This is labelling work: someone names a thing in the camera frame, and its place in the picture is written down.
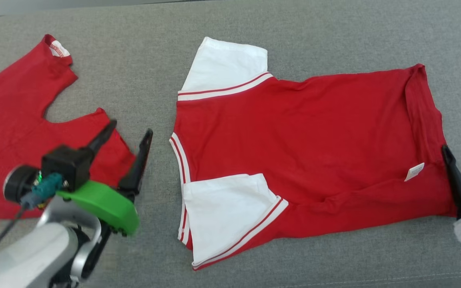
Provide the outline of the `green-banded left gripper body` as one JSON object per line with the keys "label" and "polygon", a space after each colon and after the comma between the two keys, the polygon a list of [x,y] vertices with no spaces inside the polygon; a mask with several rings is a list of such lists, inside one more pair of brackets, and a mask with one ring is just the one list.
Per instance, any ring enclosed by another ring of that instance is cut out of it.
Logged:
{"label": "green-banded left gripper body", "polygon": [[24,210],[34,210],[59,196],[73,201],[119,233],[135,234],[139,216],[133,202],[100,182],[88,180],[72,192],[66,190],[65,183],[64,176],[57,172],[46,175],[33,166],[17,166],[4,181],[3,195]]}

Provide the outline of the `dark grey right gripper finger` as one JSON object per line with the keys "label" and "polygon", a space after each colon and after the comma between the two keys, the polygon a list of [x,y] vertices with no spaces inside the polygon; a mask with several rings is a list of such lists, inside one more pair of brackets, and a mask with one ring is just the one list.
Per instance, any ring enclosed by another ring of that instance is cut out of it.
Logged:
{"label": "dark grey right gripper finger", "polygon": [[446,166],[447,177],[455,205],[461,205],[461,172],[456,164],[456,158],[447,145],[441,148],[441,154]]}

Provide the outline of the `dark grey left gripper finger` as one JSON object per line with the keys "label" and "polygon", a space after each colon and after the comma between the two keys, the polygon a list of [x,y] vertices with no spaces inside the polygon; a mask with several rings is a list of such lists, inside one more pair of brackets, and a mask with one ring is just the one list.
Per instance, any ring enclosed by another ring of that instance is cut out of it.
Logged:
{"label": "dark grey left gripper finger", "polygon": [[136,197],[140,194],[140,186],[148,161],[152,137],[152,129],[147,129],[139,144],[138,153],[133,164],[117,186],[117,191],[131,202],[135,202]]}
{"label": "dark grey left gripper finger", "polygon": [[93,138],[87,146],[79,149],[84,159],[93,162],[102,146],[105,145],[117,126],[117,120],[110,120],[109,123]]}

